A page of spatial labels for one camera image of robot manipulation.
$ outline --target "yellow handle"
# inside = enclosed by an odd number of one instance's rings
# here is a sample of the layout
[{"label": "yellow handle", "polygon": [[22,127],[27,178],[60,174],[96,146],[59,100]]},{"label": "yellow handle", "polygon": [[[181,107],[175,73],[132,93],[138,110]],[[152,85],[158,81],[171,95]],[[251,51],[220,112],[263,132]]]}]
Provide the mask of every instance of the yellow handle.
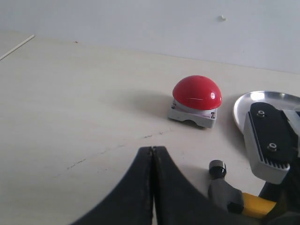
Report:
[{"label": "yellow handle", "polygon": [[242,214],[261,219],[265,217],[276,205],[276,202],[272,202],[255,195],[243,193],[244,210]]}]

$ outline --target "red dome button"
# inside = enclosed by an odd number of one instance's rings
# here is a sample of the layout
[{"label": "red dome button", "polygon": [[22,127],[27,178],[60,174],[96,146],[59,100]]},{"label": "red dome button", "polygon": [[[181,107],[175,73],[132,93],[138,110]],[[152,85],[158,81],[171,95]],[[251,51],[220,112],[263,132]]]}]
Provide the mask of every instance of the red dome button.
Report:
[{"label": "red dome button", "polygon": [[197,110],[211,110],[222,103],[219,87],[205,76],[188,76],[177,83],[173,97],[180,104]]}]

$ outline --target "white wall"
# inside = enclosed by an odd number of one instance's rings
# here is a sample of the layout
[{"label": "white wall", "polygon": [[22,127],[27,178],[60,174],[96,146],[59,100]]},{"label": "white wall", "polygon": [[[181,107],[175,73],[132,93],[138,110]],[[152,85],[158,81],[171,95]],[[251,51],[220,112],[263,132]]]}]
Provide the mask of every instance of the white wall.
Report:
[{"label": "white wall", "polygon": [[0,29],[300,73],[299,9],[298,0],[0,0]]}]

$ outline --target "black knob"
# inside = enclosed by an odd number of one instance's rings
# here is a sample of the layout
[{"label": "black knob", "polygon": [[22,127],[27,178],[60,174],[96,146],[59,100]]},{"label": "black knob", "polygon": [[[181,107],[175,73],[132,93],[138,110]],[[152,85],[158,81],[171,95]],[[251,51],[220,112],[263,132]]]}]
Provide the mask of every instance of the black knob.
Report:
[{"label": "black knob", "polygon": [[213,180],[224,179],[226,176],[226,164],[221,160],[212,160],[209,166],[210,176]]}]

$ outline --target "metal pan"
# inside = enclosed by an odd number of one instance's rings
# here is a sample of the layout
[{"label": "metal pan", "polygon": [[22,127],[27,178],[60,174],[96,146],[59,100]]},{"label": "metal pan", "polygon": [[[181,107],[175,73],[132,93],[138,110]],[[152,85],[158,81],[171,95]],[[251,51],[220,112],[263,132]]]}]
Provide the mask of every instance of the metal pan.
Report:
[{"label": "metal pan", "polygon": [[265,102],[275,108],[300,111],[300,97],[275,91],[252,91],[239,97],[233,107],[233,118],[243,133],[246,113],[254,102]]}]

